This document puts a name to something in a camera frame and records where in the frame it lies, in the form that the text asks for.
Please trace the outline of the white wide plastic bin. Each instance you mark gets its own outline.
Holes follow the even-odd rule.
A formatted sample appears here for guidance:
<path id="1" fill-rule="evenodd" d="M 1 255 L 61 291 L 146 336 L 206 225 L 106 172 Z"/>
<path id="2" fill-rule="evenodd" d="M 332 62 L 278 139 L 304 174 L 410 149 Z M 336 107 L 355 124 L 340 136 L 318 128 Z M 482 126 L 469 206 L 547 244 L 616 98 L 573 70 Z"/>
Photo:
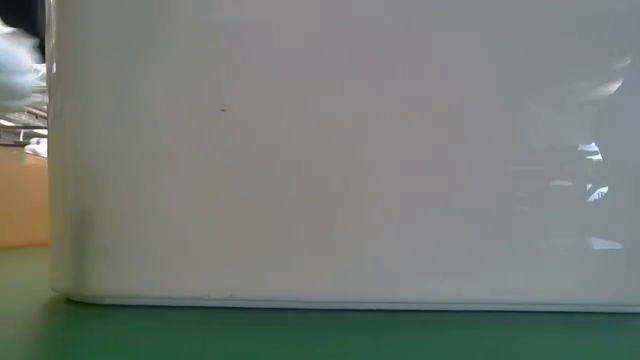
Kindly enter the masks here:
<path id="1" fill-rule="evenodd" d="M 54 291 L 640 313 L 640 0 L 49 0 Z"/>

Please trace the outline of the green table mat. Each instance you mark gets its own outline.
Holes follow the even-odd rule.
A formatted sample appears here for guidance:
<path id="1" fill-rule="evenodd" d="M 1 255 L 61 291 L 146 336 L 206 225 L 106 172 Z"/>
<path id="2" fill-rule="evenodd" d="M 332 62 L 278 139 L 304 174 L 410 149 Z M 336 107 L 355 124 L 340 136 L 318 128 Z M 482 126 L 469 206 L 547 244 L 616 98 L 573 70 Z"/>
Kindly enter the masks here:
<path id="1" fill-rule="evenodd" d="M 640 315 L 98 306 L 0 250 L 0 360 L 640 360 Z"/>

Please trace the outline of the small white rounded object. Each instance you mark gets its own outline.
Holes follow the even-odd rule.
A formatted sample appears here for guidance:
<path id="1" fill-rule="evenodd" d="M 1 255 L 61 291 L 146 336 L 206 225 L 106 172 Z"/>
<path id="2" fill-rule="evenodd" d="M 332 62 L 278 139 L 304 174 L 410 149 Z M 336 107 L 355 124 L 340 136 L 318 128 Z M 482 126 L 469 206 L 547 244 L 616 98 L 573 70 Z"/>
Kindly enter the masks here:
<path id="1" fill-rule="evenodd" d="M 24 151 L 35 156 L 48 157 L 48 139 L 47 138 L 31 138 Z"/>

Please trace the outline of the grey metal bars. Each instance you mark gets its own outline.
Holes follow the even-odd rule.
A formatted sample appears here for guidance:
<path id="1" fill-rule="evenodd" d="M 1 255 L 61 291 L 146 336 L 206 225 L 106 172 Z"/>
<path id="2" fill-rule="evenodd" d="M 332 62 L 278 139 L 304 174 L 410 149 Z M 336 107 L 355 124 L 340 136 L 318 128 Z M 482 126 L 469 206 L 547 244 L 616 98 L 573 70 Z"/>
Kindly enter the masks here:
<path id="1" fill-rule="evenodd" d="M 22 147 L 34 138 L 48 137 L 45 106 L 26 106 L 22 112 L 0 114 L 0 146 Z"/>

